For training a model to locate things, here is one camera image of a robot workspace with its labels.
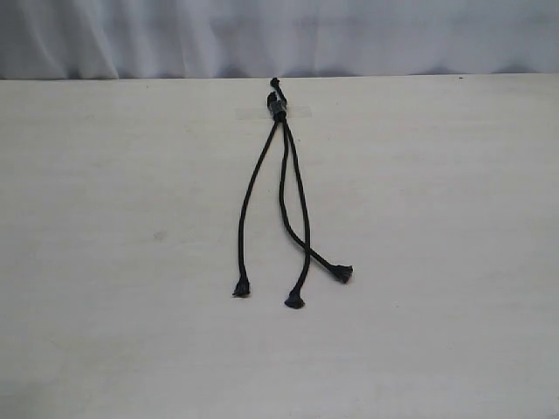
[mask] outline black sleeved wire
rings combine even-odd
[[[287,120],[284,118],[282,122],[284,141],[286,137],[289,139],[289,146],[291,148],[291,153],[293,156],[293,169],[295,171],[295,179],[297,180],[300,208],[303,212],[303,223],[305,225],[305,262],[303,264],[303,269],[300,272],[299,279],[297,279],[297,283],[289,292],[289,297],[287,297],[285,302],[286,306],[297,309],[302,308],[305,305],[305,302],[300,297],[300,289],[305,284],[305,279],[307,279],[308,274],[308,268],[311,265],[311,223],[308,219],[307,199],[305,197],[305,190],[303,188],[303,180],[300,176],[299,157],[297,156],[295,141],[293,140],[293,135],[291,134],[289,126],[287,125]]]
[[[319,264],[321,264],[325,269],[327,269],[332,275],[335,276],[337,280],[343,284],[347,283],[349,278],[353,273],[353,268],[351,266],[344,265],[333,265],[330,264],[325,258],[319,255],[316,251],[311,248],[311,230],[310,230],[310,220],[307,210],[307,199],[305,197],[305,191],[303,187],[303,181],[300,174],[299,157],[297,155],[297,150],[295,148],[295,141],[293,139],[293,134],[287,124],[286,120],[286,105],[287,99],[280,88],[280,81],[276,78],[270,81],[270,85],[274,88],[275,92],[270,93],[267,98],[268,109],[273,115],[273,127],[268,135],[266,144],[260,153],[260,157],[256,163],[256,166],[252,172],[251,180],[249,181],[248,188],[246,190],[245,199],[241,207],[241,214],[238,220],[238,269],[240,272],[240,278],[235,286],[235,291],[233,296],[235,297],[247,297],[250,290],[250,282],[246,274],[245,267],[245,219],[246,210],[248,203],[251,198],[252,189],[254,188],[254,183],[258,176],[262,162],[266,157],[266,153],[272,144],[273,136],[278,128],[278,125],[282,126],[283,132],[283,142],[284,142],[284,154],[281,162],[281,177],[279,179],[279,206],[281,210],[281,219],[286,228],[287,233],[293,239],[293,241],[299,245],[305,252],[305,259],[303,267],[301,269],[297,283],[293,289],[289,292],[289,296],[285,301],[286,306],[291,308],[302,308],[305,302],[300,297],[300,291],[302,286],[305,284],[307,278],[308,270],[310,267],[310,259],[314,258]],[[287,160],[289,157],[289,151],[291,150],[293,156],[293,169],[295,172],[295,179],[297,181],[297,188],[299,190],[300,206],[303,214],[303,223],[305,230],[305,240],[301,240],[297,234],[293,231],[291,224],[289,223],[289,217],[287,215],[286,203],[285,203],[285,184],[286,184],[286,169]]]
[[[281,175],[279,179],[279,209],[281,210],[281,220],[283,221],[283,225],[286,227],[287,234],[292,238],[292,240],[298,244],[303,250],[305,249],[305,242],[303,242],[298,236],[291,224],[289,223],[289,216],[287,215],[287,208],[286,208],[286,198],[285,198],[285,190],[286,190],[286,172],[287,172],[287,159],[289,157],[289,139],[287,133],[291,133],[289,126],[286,124],[286,121],[283,124],[283,159],[281,161]],[[351,274],[353,273],[352,266],[344,266],[341,264],[330,264],[325,258],[319,255],[316,251],[311,248],[311,256],[313,257],[316,262],[321,264],[327,271],[329,271],[334,277],[346,284],[349,279],[351,278]]]
[[[248,297],[251,293],[251,285],[248,280],[248,276],[246,275],[246,267],[245,267],[245,218],[246,218],[246,209],[248,208],[248,202],[251,199],[252,189],[254,188],[254,183],[256,182],[256,177],[259,174],[260,166],[262,166],[262,162],[266,157],[266,153],[270,148],[270,144],[272,144],[273,135],[276,133],[276,129],[278,129],[278,125],[280,123],[275,121],[273,123],[272,130],[268,135],[268,139],[266,140],[266,144],[264,148],[262,148],[262,153],[260,153],[260,157],[256,162],[256,166],[252,171],[251,180],[248,182],[248,188],[246,189],[245,200],[243,201],[243,206],[241,207],[241,216],[238,220],[238,270],[240,272],[240,279],[237,282],[237,286],[235,286],[235,291],[233,295],[235,297]]]

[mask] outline cable end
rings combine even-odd
[[[248,282],[247,277],[241,277],[233,291],[233,297],[245,299],[251,294],[251,284]]]
[[[291,291],[284,304],[289,308],[299,310],[305,306],[305,301],[303,301],[298,292]]]
[[[344,266],[342,264],[337,264],[332,266],[330,269],[332,275],[335,276],[336,280],[342,284],[347,284],[351,275],[353,274],[353,266]]]

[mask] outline white curtain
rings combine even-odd
[[[559,72],[559,0],[1,0],[0,77]]]

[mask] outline black cable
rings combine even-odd
[[[281,175],[279,179],[279,208],[281,210],[281,219],[283,221],[283,225],[286,227],[287,233],[292,238],[292,240],[298,244],[303,250],[305,248],[305,242],[303,242],[298,236],[291,224],[289,223],[289,216],[287,215],[287,208],[286,208],[286,198],[285,198],[285,190],[286,190],[286,172],[287,172],[287,159],[289,156],[289,140],[287,138],[287,131],[289,127],[286,128],[286,122],[283,124],[283,159],[281,161]],[[311,256],[321,264],[326,270],[328,270],[335,278],[346,284],[351,278],[351,274],[353,273],[352,266],[344,266],[341,264],[330,264],[325,258],[319,255],[316,251],[311,248]]]
[[[266,157],[266,153],[268,152],[268,149],[272,144],[273,136],[275,135],[278,125],[281,124],[282,131],[283,131],[283,141],[284,141],[284,154],[281,163],[281,177],[279,180],[279,206],[281,209],[281,218],[289,236],[291,236],[294,242],[298,244],[305,252],[305,261],[303,264],[303,268],[301,269],[301,273],[299,275],[297,283],[295,284],[293,289],[289,292],[289,296],[286,299],[285,304],[286,306],[289,306],[291,308],[299,309],[305,305],[305,302],[300,297],[300,291],[302,286],[305,284],[305,280],[307,278],[311,257],[314,258],[322,266],[324,266],[324,268],[326,268],[328,271],[330,271],[330,273],[332,273],[343,284],[348,282],[349,278],[351,277],[351,274],[353,273],[353,268],[351,266],[344,266],[340,264],[332,265],[311,248],[310,220],[308,217],[307,199],[305,197],[303,181],[300,174],[299,158],[297,155],[297,150],[295,149],[295,141],[293,139],[293,134],[289,129],[289,125],[287,124],[287,120],[286,120],[287,99],[283,94],[283,92],[281,91],[280,81],[278,79],[276,78],[272,79],[270,81],[270,85],[276,91],[276,93],[270,93],[267,98],[268,109],[273,115],[274,123],[273,123],[272,130],[270,131],[270,134],[268,135],[268,138],[266,140],[266,144],[262,149],[262,152],[260,153],[260,157],[252,172],[251,180],[249,181],[248,188],[246,190],[245,200],[243,201],[243,206],[241,208],[240,218],[238,220],[238,269],[240,272],[240,278],[237,282],[237,285],[235,286],[235,291],[233,292],[233,296],[247,297],[251,292],[250,283],[248,280],[248,276],[246,274],[246,267],[245,267],[246,210],[251,197],[252,189],[254,188],[254,183],[256,182],[256,178],[258,176],[260,167],[262,166],[262,162],[264,161]],[[287,215],[287,209],[285,204],[286,168],[287,168],[287,159],[289,156],[289,150],[291,150],[293,154],[293,169],[297,181],[297,188],[299,190],[300,206],[303,213],[303,223],[305,228],[304,241],[301,240],[297,236],[297,234],[293,231],[293,228],[289,223],[289,217]]]
[[[275,121],[273,123],[272,130],[268,135],[268,139],[266,140],[266,144],[262,149],[262,153],[260,153],[260,157],[256,162],[256,166],[254,167],[254,171],[252,172],[251,180],[248,183],[248,188],[246,189],[245,200],[243,201],[243,206],[241,208],[241,217],[238,220],[238,270],[240,272],[240,279],[237,282],[237,286],[235,286],[235,291],[233,292],[233,296],[235,297],[248,297],[251,293],[251,284],[249,283],[248,277],[246,275],[246,267],[245,267],[245,218],[246,218],[246,209],[248,207],[248,202],[251,199],[252,189],[254,188],[254,183],[256,182],[256,176],[258,176],[260,171],[260,166],[262,166],[262,162],[266,157],[266,153],[270,148],[270,144],[272,144],[273,135],[276,133],[276,129],[280,124],[279,121]]]
[[[291,134],[289,126],[287,125],[287,120],[284,118],[282,122],[284,138],[287,137],[289,139],[289,146],[291,147],[291,153],[293,155],[293,169],[295,170],[295,179],[297,180],[297,189],[299,190],[300,208],[303,212],[303,224],[305,226],[305,263],[303,264],[303,269],[300,272],[297,283],[289,292],[289,297],[287,297],[285,302],[286,306],[297,309],[302,308],[305,305],[305,302],[300,297],[300,289],[305,284],[305,279],[307,279],[308,274],[308,268],[311,265],[311,223],[308,219],[307,199],[305,197],[305,190],[303,188],[303,180],[300,176],[299,157],[297,156],[295,141],[293,140],[293,135]]]

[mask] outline tape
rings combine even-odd
[[[309,106],[290,106],[287,108],[287,118],[311,118],[313,113]],[[238,120],[270,120],[270,111],[263,107],[249,109],[235,109],[235,118]]]

